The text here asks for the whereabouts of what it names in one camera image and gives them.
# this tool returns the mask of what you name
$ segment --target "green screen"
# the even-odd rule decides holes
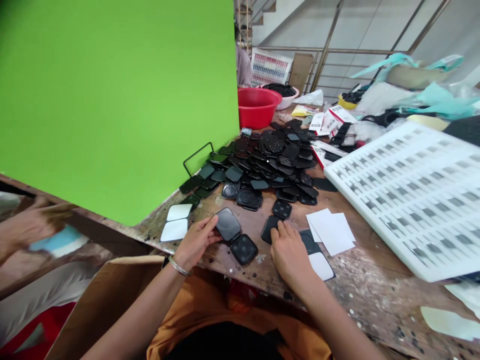
[[[232,20],[230,1],[3,1],[0,172],[138,224],[239,131]]]

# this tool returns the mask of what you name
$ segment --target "hand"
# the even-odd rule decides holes
[[[310,264],[309,254],[297,230],[278,222],[278,230],[270,230],[270,255],[278,273],[297,294],[314,281],[322,281]]]
[[[223,240],[215,229],[218,222],[218,215],[214,215],[195,222],[188,229],[174,255],[175,262],[182,269],[190,272],[210,244]]]
[[[0,223],[0,239],[7,244],[26,248],[39,240],[62,231],[72,216],[73,204],[47,206],[48,200],[37,196],[32,206]]]

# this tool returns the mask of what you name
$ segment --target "wooden table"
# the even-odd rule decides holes
[[[293,107],[275,113],[274,121],[284,123],[292,119]],[[312,177],[324,178],[320,166],[309,170]],[[54,203],[64,202],[50,194],[34,189],[14,179],[0,175],[0,180],[33,194],[43,194]],[[276,200],[272,190],[263,192],[263,205],[257,212],[245,210],[221,196],[222,186],[193,212],[193,220],[212,216],[223,208],[230,208],[242,227],[258,247],[258,255],[246,266],[240,266],[223,243],[210,246],[199,265],[249,284],[261,291],[285,299],[294,305],[302,304],[278,275],[270,258],[270,245],[260,234]],[[318,205],[299,202],[292,205],[292,227],[299,231],[309,228],[306,214],[329,208],[332,213],[344,213],[356,238],[356,247],[334,257],[326,256],[336,278],[326,282],[349,316],[372,340],[404,355],[420,359],[480,358],[480,344],[452,338],[432,331],[420,313],[420,306],[448,310],[463,318],[477,320],[474,313],[437,283],[427,283],[413,276],[379,238],[368,223],[350,205],[340,192],[320,191]],[[82,215],[119,231],[133,239],[145,242],[163,252],[172,254],[178,243],[158,243],[168,208],[178,204],[185,195],[177,191],[155,209],[145,220],[127,227],[86,209]],[[320,244],[323,252],[328,254]]]

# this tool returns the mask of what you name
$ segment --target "red plastic bowl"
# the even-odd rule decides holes
[[[269,126],[281,102],[282,95],[273,90],[258,87],[238,89],[240,128],[256,130]]]

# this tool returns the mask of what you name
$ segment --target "white foam tray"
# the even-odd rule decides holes
[[[417,277],[480,271],[480,147],[407,121],[324,173]]]

